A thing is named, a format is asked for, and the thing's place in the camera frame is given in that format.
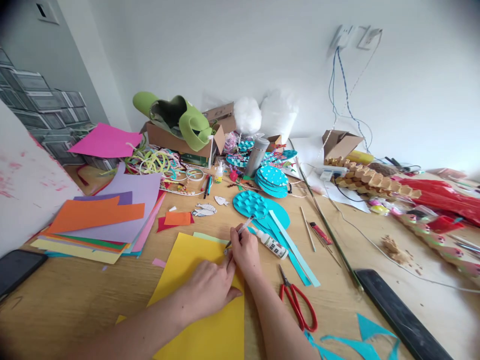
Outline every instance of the red scissors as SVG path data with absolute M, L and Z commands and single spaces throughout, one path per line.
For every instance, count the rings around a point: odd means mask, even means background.
M 280 286 L 280 294 L 279 294 L 280 300 L 282 301 L 284 300 L 284 293 L 286 293 L 286 297 L 290 301 L 291 307 L 293 308 L 293 311 L 295 312 L 295 315 L 298 319 L 298 325 L 300 326 L 300 329 L 302 331 L 307 329 L 311 333 L 315 332 L 319 324 L 317 322 L 317 315 L 315 315 L 315 310 L 312 307 L 312 304 L 310 303 L 309 299 L 307 299 L 307 297 L 304 295 L 304 293 L 299 290 L 298 287 L 296 287 L 294 284 L 289 283 L 282 267 L 280 265 L 278 265 L 278 267 L 280 268 L 281 277 L 283 278 L 283 284 Z M 308 326 L 308 324 L 305 322 L 304 316 L 302 314 L 302 310 L 300 309 L 299 300 L 295 292 L 297 292 L 298 295 L 300 295 L 303 298 L 303 300 L 308 305 L 308 308 L 310 309 L 311 320 L 313 321 L 313 324 L 311 327 Z

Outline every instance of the glue bottle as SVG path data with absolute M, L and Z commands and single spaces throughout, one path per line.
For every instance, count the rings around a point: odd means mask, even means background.
M 278 241 L 273 239 L 267 233 L 262 230 L 254 228 L 256 236 L 260 239 L 261 243 L 265 245 L 272 253 L 277 255 L 281 260 L 285 259 L 289 254 L 289 251 L 284 248 Z
M 220 160 L 218 162 L 218 166 L 216 167 L 216 173 L 214 178 L 215 184 L 220 184 L 222 182 L 223 176 L 224 176 L 224 162 Z

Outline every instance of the electrical outlet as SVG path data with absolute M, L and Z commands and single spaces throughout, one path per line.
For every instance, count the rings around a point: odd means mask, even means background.
M 375 38 L 377 36 L 380 36 L 380 33 L 382 31 L 383 30 L 381 28 L 376 28 L 372 30 L 372 27 L 369 26 L 366 29 L 365 34 L 363 35 L 363 37 L 361 38 L 360 42 L 356 47 L 362 50 L 371 50 L 374 47 L 374 45 L 377 44 L 377 42 L 375 41 Z
M 335 36 L 333 37 L 330 47 L 332 49 L 336 49 L 337 47 L 340 49 L 346 48 L 350 41 L 352 28 L 353 26 L 340 25 L 335 33 Z

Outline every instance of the yellow paper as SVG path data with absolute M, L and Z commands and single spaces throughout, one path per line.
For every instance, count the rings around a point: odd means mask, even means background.
M 60 243 L 60 242 L 50 241 L 45 239 L 37 239 L 34 242 L 32 242 L 30 245 L 38 249 L 72 255 L 77 258 L 95 260 L 95 261 L 107 263 L 107 264 L 115 264 L 115 262 L 119 259 L 120 255 L 122 255 L 121 252 L 115 253 L 115 252 L 95 250 L 91 248 L 75 246 L 67 243 Z
M 160 281 L 148 302 L 152 305 L 174 292 L 192 275 L 203 260 L 220 264 L 225 246 L 219 242 L 178 233 Z M 244 293 L 244 280 L 239 272 L 232 286 Z M 215 315 L 197 321 L 183 330 L 153 357 L 165 359 L 228 359 L 244 360 L 245 297 L 237 297 Z
M 222 239 L 219 239 L 218 237 L 213 237 L 213 236 L 204 234 L 202 232 L 194 232 L 193 236 L 196 237 L 196 238 L 210 240 L 210 241 L 217 242 L 217 243 L 222 243 L 222 244 L 225 244 L 225 245 L 229 243 L 227 240 L 222 240 Z

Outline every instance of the wooden stick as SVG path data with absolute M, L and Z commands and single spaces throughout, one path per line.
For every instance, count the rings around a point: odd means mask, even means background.
M 290 140 L 290 144 L 291 144 L 292 149 L 295 150 L 294 144 L 292 143 L 292 140 L 291 139 L 289 139 L 289 140 Z M 335 244 L 336 249 L 338 250 L 338 253 L 340 254 L 341 259 L 345 263 L 345 266 L 348 269 L 348 273 L 350 274 L 350 277 L 353 281 L 353 284 L 358 288 L 358 290 L 360 292 L 363 293 L 364 292 L 364 287 L 360 283 L 360 280 L 357 277 L 357 274 L 355 274 L 354 270 L 350 266 L 349 261 L 347 260 L 347 257 L 345 256 L 344 252 L 342 251 L 342 248 L 340 247 L 339 242 L 337 241 L 337 238 L 335 237 L 334 232 L 330 228 L 329 222 L 325 218 L 324 213 L 322 212 L 322 209 L 320 209 L 319 203 L 317 202 L 317 199 L 315 199 L 314 193 L 312 192 L 312 189 L 310 188 L 309 182 L 307 181 L 307 178 L 305 177 L 305 174 L 302 170 L 302 167 L 301 167 L 301 164 L 299 162 L 298 156 L 296 157 L 296 163 L 298 164 L 298 170 L 300 171 L 301 177 L 303 178 L 303 181 L 305 182 L 305 185 L 306 185 L 308 191 L 310 192 L 310 196 L 313 199 L 313 202 L 315 203 L 316 210 L 318 211 L 321 220 L 325 224 L 325 227 L 326 227 L 328 233 L 330 234 L 331 240 Z
M 310 226 L 309 226 L 309 223 L 307 222 L 307 219 L 305 218 L 305 213 L 304 213 L 304 210 L 302 209 L 301 206 L 300 206 L 300 211 L 301 211 L 301 215 L 303 216 L 303 220 L 305 221 L 306 231 L 308 232 L 308 236 L 310 237 L 311 247 L 313 248 L 313 251 L 316 253 L 317 249 L 315 248 L 314 241 L 312 239 L 312 235 L 310 234 L 310 229 L 309 229 Z

